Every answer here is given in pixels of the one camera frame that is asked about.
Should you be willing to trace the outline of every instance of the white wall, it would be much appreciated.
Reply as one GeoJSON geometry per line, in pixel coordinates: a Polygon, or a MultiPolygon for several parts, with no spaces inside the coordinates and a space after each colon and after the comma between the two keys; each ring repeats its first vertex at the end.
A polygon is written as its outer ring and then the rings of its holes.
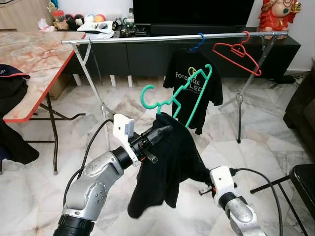
{"type": "Polygon", "coordinates": [[[66,14],[103,14],[114,20],[128,15],[132,0],[58,0],[58,5],[66,14]]]}
{"type": "MultiPolygon", "coordinates": [[[[126,17],[132,0],[58,0],[59,8],[72,14],[104,14],[109,20],[126,17]]],[[[302,12],[290,24],[289,35],[302,46],[289,70],[310,70],[315,56],[315,0],[301,0],[302,12]]],[[[262,0],[255,0],[247,26],[257,27],[262,0]]]]}

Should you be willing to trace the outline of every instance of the marble table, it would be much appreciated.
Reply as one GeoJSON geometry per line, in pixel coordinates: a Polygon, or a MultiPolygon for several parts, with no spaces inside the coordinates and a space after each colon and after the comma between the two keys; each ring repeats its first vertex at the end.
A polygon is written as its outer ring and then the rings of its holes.
{"type": "Polygon", "coordinates": [[[27,141],[28,143],[54,143],[54,174],[57,174],[58,135],[55,120],[72,120],[51,107],[49,90],[74,54],[71,45],[61,40],[82,39],[84,32],[0,32],[0,63],[16,67],[30,75],[28,91],[22,101],[7,113],[5,122],[50,120],[54,132],[53,141],[27,141]],[[46,97],[47,105],[42,104],[46,97]],[[49,112],[50,118],[31,118],[38,107],[49,112]]]}

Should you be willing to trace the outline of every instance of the black shirt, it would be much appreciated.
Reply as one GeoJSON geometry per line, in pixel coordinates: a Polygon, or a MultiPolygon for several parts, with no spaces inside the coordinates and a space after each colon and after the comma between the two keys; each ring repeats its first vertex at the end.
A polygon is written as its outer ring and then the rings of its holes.
{"type": "Polygon", "coordinates": [[[148,150],[158,162],[153,164],[146,158],[141,163],[137,186],[128,206],[132,218],[140,217],[146,208],[161,205],[164,201],[175,208],[179,184],[188,178],[208,185],[211,182],[209,170],[190,132],[180,122],[168,114],[157,114],[152,129],[167,125],[172,125],[173,131],[148,150]]]}
{"type": "MultiPolygon", "coordinates": [[[[11,66],[4,66],[11,70],[15,69],[11,66]]],[[[38,158],[39,152],[25,142],[19,133],[7,126],[2,119],[25,96],[28,86],[23,77],[24,75],[10,77],[0,75],[0,160],[6,158],[28,164],[38,158]]]]}
{"type": "MultiPolygon", "coordinates": [[[[172,56],[163,84],[165,88],[174,88],[174,92],[176,92],[181,85],[187,83],[187,79],[198,69],[203,69],[205,74],[208,75],[209,69],[205,68],[206,64],[212,66],[212,74],[203,92],[197,110],[189,124],[189,128],[197,128],[196,134],[202,133],[202,126],[205,122],[209,101],[212,101],[215,106],[221,105],[223,102],[221,76],[218,70],[201,51],[192,52],[189,49],[180,49],[172,56]]],[[[204,77],[198,74],[196,78],[191,81],[190,86],[186,90],[182,90],[176,97],[182,105],[177,118],[184,125],[191,115],[204,82],[204,77]]],[[[173,103],[173,114],[176,109],[177,105],[173,103]]]]}

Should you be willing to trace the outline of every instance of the black t-shirt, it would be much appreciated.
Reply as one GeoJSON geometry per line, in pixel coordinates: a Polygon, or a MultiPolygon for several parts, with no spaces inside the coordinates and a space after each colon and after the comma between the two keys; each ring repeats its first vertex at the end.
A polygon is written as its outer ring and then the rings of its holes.
{"type": "Polygon", "coordinates": [[[153,164],[147,158],[141,163],[137,175],[137,185],[128,205],[128,214],[139,218],[151,206],[159,206],[164,201],[175,208],[179,184],[188,178],[211,182],[209,170],[205,167],[189,131],[169,115],[157,114],[152,130],[173,126],[173,131],[148,151],[158,158],[153,164]]]}
{"type": "MultiPolygon", "coordinates": [[[[205,68],[206,64],[212,66],[212,74],[189,124],[189,128],[196,128],[196,134],[202,133],[209,101],[212,101],[215,106],[221,105],[223,102],[221,76],[218,70],[201,51],[192,52],[189,49],[180,49],[172,56],[163,84],[163,87],[174,88],[174,92],[176,92],[181,85],[187,83],[187,79],[197,70],[203,69],[204,73],[208,75],[209,69],[205,68]]],[[[204,82],[204,77],[198,74],[191,81],[190,86],[186,90],[182,90],[176,97],[182,105],[177,118],[183,125],[187,123],[191,115],[204,82]]],[[[176,109],[177,105],[173,103],[173,114],[176,112],[176,109]]]]}

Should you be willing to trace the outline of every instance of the green clothes hanger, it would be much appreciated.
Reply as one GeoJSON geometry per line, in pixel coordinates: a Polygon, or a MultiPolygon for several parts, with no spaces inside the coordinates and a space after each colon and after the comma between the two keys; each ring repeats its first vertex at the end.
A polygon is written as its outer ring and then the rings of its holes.
{"type": "Polygon", "coordinates": [[[171,97],[171,99],[170,99],[169,101],[164,101],[164,102],[161,102],[161,103],[157,102],[157,103],[154,104],[153,106],[150,106],[150,105],[148,105],[148,104],[145,103],[145,101],[144,101],[144,93],[145,93],[145,91],[148,90],[148,89],[154,89],[154,85],[147,85],[147,86],[145,86],[145,87],[142,89],[141,94],[140,94],[140,101],[141,101],[141,103],[142,103],[142,106],[144,106],[146,109],[154,109],[155,107],[157,107],[157,113],[160,114],[160,113],[161,113],[161,107],[162,107],[163,105],[171,105],[172,102],[174,102],[174,103],[178,106],[177,109],[176,109],[176,112],[175,112],[174,115],[173,115],[173,118],[175,119],[176,116],[177,116],[177,114],[178,114],[178,112],[179,112],[180,109],[182,108],[182,105],[181,105],[180,102],[176,99],[176,96],[177,96],[183,89],[187,89],[187,87],[191,84],[191,80],[192,80],[193,78],[195,78],[198,74],[201,74],[201,75],[204,77],[204,79],[205,79],[205,83],[203,84],[203,87],[202,87],[202,90],[201,90],[201,92],[200,92],[200,95],[198,96],[198,99],[197,99],[196,104],[195,104],[195,106],[194,106],[194,108],[193,108],[193,110],[192,110],[192,113],[191,113],[191,115],[190,115],[190,117],[189,117],[189,119],[188,119],[188,121],[187,121],[187,123],[186,123],[186,125],[185,125],[185,127],[187,128],[187,127],[189,126],[189,124],[190,124],[192,118],[193,118],[193,115],[195,114],[195,112],[196,112],[196,110],[197,110],[197,107],[198,107],[198,104],[199,104],[200,99],[201,99],[201,97],[202,97],[202,94],[203,94],[203,92],[204,92],[204,90],[205,90],[205,88],[206,88],[206,85],[207,85],[207,83],[208,83],[208,80],[210,79],[210,76],[211,76],[211,74],[212,74],[212,67],[211,67],[210,64],[206,64],[206,65],[205,65],[205,68],[209,68],[209,74],[208,74],[208,75],[206,75],[206,74],[203,72],[202,69],[197,70],[195,73],[193,73],[193,74],[187,79],[187,83],[186,83],[185,85],[181,85],[181,86],[176,90],[176,92],[173,94],[173,96],[171,97]]]}

